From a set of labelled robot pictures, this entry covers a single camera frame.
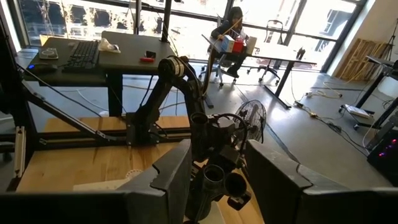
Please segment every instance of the red object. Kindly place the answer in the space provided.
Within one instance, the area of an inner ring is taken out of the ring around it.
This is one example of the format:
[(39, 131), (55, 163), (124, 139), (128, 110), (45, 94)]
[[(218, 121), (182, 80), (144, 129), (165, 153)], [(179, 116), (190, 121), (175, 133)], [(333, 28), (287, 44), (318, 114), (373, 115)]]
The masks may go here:
[(140, 58), (139, 60), (141, 62), (150, 62), (150, 63), (154, 63), (155, 62), (154, 58)]
[(232, 52), (241, 53), (243, 49), (243, 41), (235, 41), (234, 47), (232, 48)]

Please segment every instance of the keyboard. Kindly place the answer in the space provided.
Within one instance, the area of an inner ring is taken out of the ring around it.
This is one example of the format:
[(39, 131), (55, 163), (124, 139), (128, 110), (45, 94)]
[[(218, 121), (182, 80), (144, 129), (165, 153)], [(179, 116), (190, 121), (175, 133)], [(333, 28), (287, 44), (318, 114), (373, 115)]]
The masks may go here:
[(95, 73), (98, 72), (98, 41), (82, 41), (72, 49), (67, 63), (62, 72), (71, 73)]

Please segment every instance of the plastic bag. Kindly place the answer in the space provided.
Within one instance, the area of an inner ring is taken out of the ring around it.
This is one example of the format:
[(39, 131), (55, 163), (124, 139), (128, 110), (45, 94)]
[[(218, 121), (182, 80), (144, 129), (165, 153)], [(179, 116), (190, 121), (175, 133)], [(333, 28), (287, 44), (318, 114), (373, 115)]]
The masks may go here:
[(102, 38), (101, 42), (99, 42), (98, 50), (120, 54), (119, 46), (117, 46), (116, 44), (110, 44), (105, 38)]

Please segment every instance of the gray floor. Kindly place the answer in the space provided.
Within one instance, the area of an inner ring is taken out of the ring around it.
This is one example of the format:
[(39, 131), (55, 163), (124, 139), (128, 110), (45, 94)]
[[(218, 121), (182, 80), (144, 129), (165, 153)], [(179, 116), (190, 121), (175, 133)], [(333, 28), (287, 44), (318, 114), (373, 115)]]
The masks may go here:
[[(22, 57), (18, 58), (19, 63), (28, 64), (30, 60), (29, 54), (21, 56)], [(201, 65), (194, 65), (197, 73), (200, 71), (200, 66)], [(267, 110), (268, 127), (266, 128), (267, 137), (265, 145), (273, 147), (280, 152), (283, 152), (282, 150), (290, 151), (303, 165), (351, 189), (391, 186), (380, 173), (367, 163), (365, 156), (358, 152), (341, 136), (330, 130), (326, 125), (310, 118), (306, 112), (300, 109), (283, 109), (258, 82), (260, 74), (257, 74), (255, 70), (253, 70), (250, 75), (247, 75), (246, 69), (243, 68), (239, 71), (239, 74), (241, 78), (237, 80), (235, 85), (229, 84), (232, 82), (232, 78), (225, 77), (225, 85), (223, 88), (219, 88), (219, 81), (217, 78), (213, 77), (211, 79), (208, 95), (213, 100), (215, 108), (212, 110), (207, 109), (206, 112), (208, 114), (234, 113), (243, 102), (254, 99), (260, 100)], [(336, 118), (333, 122), (341, 126), (356, 143), (362, 145), (363, 136), (368, 129), (360, 128), (357, 131), (353, 130), (354, 121), (351, 116), (348, 114), (341, 116), (338, 112), (338, 108), (341, 104), (354, 104), (358, 95), (364, 93), (361, 91), (365, 86), (364, 83), (349, 83), (344, 85), (344, 82), (341, 80), (335, 80), (327, 75), (312, 72), (293, 72), (292, 80), (293, 82), (288, 79), (282, 92), (282, 98), (290, 104), (294, 102), (292, 92), (298, 100), (308, 91), (323, 90), (327, 95), (333, 95), (334, 93), (331, 90), (324, 89), (325, 86), (323, 82), (336, 83), (336, 85), (331, 86), (339, 89), (338, 91), (343, 94), (342, 98), (331, 99), (320, 96), (313, 96), (311, 98), (304, 97), (302, 103), (321, 117)], [(146, 88), (148, 81), (149, 77), (145, 76), (124, 76), (124, 85)], [(274, 86), (275, 80), (270, 74), (264, 77), (264, 83), (270, 88), (276, 89), (276, 86)], [(57, 95), (49, 88), (39, 87), (35, 82), (30, 82), (30, 84), (37, 92), (44, 95), (49, 102), (73, 116), (95, 116), (93, 113)], [(137, 110), (139, 102), (145, 93), (143, 89), (139, 88), (124, 88), (123, 106), (126, 111)], [(57, 89), (97, 112), (104, 111), (84, 100), (79, 93), (75, 91), (76, 88)], [(79, 89), (80, 93), (87, 100), (104, 109), (108, 107), (107, 91), (105, 88)], [(382, 102), (384, 100), (390, 100), (390, 98), (375, 91), (373, 96), (371, 96), (364, 105), (364, 108), (375, 111), (376, 117), (378, 117), (384, 111), (382, 107)], [(183, 102), (183, 95), (178, 93), (177, 99), (177, 93), (172, 91), (163, 106), (172, 105), (176, 102)], [(38, 130), (43, 130), (45, 121), (52, 116), (33, 105), (32, 111)], [(176, 114), (186, 114), (184, 104), (178, 105), (177, 109), (175, 106), (171, 106), (162, 111), (162, 115)], [(12, 130), (12, 121), (2, 121), (0, 131), (8, 132)], [(374, 132), (370, 131), (365, 142), (370, 140), (373, 134)], [(273, 141), (268, 141), (270, 143), (268, 144), (267, 138), (273, 138)], [(4, 182), (8, 183), (8, 178), (10, 178), (11, 174), (12, 166), (10, 164), (4, 165), (0, 162), (0, 190)]]

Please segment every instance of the electric fan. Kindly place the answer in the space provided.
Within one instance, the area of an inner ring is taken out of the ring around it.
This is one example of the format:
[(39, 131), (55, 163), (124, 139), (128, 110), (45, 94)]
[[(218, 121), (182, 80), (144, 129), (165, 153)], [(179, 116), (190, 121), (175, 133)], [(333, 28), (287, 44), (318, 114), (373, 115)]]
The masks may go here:
[[(262, 135), (262, 132), (266, 127), (267, 118), (267, 112), (264, 105), (258, 100), (251, 100), (243, 103), (235, 114), (240, 116), (248, 127), (248, 136), (246, 137), (246, 140), (254, 139), (259, 141), (261, 138), (261, 142), (263, 143), (264, 136)], [(238, 118), (233, 118), (233, 121), (238, 125), (234, 134), (234, 143), (237, 144), (243, 140), (244, 125), (241, 124), (241, 121)]]

